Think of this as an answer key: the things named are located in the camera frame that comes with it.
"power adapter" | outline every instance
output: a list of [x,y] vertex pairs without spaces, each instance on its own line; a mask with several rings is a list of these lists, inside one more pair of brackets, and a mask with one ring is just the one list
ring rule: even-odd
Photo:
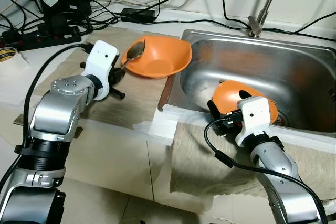
[[154,10],[145,10],[141,13],[135,13],[138,11],[141,11],[141,9],[124,8],[121,11],[121,15],[127,17],[121,17],[121,21],[133,22],[133,23],[136,22],[152,23],[155,20]]

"tape roll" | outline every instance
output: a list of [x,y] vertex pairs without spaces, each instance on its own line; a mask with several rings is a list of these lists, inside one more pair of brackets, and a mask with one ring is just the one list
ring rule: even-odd
[[28,66],[29,64],[15,48],[0,49],[0,76],[16,75]]

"stainless steel sink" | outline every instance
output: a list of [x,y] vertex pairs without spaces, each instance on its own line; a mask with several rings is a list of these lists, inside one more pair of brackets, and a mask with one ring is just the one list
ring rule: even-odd
[[252,86],[276,102],[275,124],[318,134],[336,132],[336,50],[186,30],[193,59],[169,77],[159,103],[208,111],[221,81]]

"robotic arm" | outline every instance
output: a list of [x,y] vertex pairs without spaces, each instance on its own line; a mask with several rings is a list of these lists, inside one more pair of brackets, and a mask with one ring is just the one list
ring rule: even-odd
[[[213,112],[214,103],[212,101],[209,103]],[[270,124],[268,100],[263,97],[248,97],[240,100],[237,107],[238,110],[223,117],[226,121],[224,125],[216,124],[217,127],[222,127],[218,129],[223,131],[224,126],[232,130],[235,123],[241,124],[236,143],[239,147],[248,149],[256,168],[288,175],[301,182],[298,166],[284,151],[279,138],[268,136]],[[233,166],[227,156],[219,150],[215,157],[229,167]],[[256,173],[256,176],[267,193],[277,224],[322,223],[314,199],[302,186],[275,175]]]
[[99,40],[81,75],[52,82],[34,112],[28,145],[15,148],[22,157],[0,205],[0,224],[61,222],[65,193],[57,187],[65,175],[70,143],[86,106],[105,98],[125,75],[113,67],[118,56],[114,46]]

